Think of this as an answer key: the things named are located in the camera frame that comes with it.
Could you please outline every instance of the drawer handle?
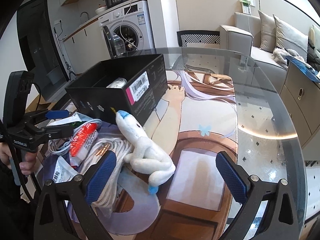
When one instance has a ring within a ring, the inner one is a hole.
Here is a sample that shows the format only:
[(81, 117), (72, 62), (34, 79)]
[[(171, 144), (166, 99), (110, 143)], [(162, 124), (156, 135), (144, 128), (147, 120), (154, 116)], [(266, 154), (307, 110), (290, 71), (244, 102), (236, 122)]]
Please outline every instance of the drawer handle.
[(303, 94), (304, 94), (304, 90), (302, 88), (300, 88), (299, 95), (298, 95), (298, 100), (301, 100)]

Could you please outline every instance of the metal screw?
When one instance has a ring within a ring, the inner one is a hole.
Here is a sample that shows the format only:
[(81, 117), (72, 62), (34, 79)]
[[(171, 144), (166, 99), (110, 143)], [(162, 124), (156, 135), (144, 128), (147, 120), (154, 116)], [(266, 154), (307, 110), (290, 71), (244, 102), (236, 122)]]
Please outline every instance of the metal screw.
[(82, 175), (81, 175), (81, 174), (78, 174), (78, 175), (76, 175), (73, 179), (74, 179), (75, 181), (81, 181)]
[(281, 179), (281, 184), (287, 186), (288, 182), (286, 179)]
[(257, 175), (251, 175), (250, 178), (253, 180), (253, 181), (258, 181), (259, 180), (259, 177)]
[(47, 179), (44, 184), (46, 184), (46, 186), (51, 185), (52, 184), (52, 179)]

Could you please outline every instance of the fur blanket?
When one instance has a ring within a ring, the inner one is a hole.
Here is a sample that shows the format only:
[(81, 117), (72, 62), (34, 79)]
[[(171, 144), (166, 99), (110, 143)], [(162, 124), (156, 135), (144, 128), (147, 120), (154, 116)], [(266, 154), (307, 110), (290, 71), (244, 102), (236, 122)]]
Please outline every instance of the fur blanket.
[(273, 50), (272, 56), (275, 60), (275, 62), (277, 62), (281, 67), (287, 69), (288, 68), (288, 64), (289, 61), (285, 58), (286, 56), (292, 56), (295, 57), (296, 59), (302, 61), (305, 63), (303, 57), (301, 57), (298, 52), (296, 52), (293, 49), (279, 49), (279, 48), (275, 48)]

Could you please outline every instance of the white plush toy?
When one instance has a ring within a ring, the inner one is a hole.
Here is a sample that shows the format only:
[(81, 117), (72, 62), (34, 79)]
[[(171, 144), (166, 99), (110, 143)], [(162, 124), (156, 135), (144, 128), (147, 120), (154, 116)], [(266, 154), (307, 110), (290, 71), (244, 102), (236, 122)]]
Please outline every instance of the white plush toy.
[(155, 194), (158, 186), (165, 183), (176, 169), (167, 153), (154, 143), (138, 121), (126, 111), (116, 113), (116, 123), (121, 133), (134, 145), (133, 153), (124, 157), (136, 172), (150, 174), (149, 192)]

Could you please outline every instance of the white bowl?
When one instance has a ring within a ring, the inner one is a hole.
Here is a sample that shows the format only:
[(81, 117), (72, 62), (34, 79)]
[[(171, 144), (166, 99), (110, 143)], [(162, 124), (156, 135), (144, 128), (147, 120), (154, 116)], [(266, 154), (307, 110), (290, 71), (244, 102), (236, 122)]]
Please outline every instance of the white bowl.
[(101, 14), (102, 12), (106, 11), (107, 7), (106, 6), (102, 6), (98, 9), (96, 9), (96, 14)]

